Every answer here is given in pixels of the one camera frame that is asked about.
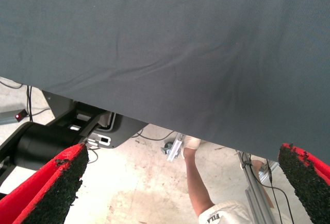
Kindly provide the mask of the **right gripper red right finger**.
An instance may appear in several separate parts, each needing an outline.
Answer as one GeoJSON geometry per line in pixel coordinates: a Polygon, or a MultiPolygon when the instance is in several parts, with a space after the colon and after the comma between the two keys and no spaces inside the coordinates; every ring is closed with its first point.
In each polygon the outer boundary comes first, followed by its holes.
{"type": "Polygon", "coordinates": [[[310,152],[283,143],[279,165],[312,223],[329,223],[329,165],[310,152]]]}

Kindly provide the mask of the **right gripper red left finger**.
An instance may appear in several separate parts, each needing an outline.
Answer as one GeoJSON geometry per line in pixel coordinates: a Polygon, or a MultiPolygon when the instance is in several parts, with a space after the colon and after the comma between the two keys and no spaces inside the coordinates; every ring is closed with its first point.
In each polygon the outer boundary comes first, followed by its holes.
{"type": "Polygon", "coordinates": [[[83,143],[56,155],[1,199],[1,223],[64,223],[88,162],[83,143]]]}

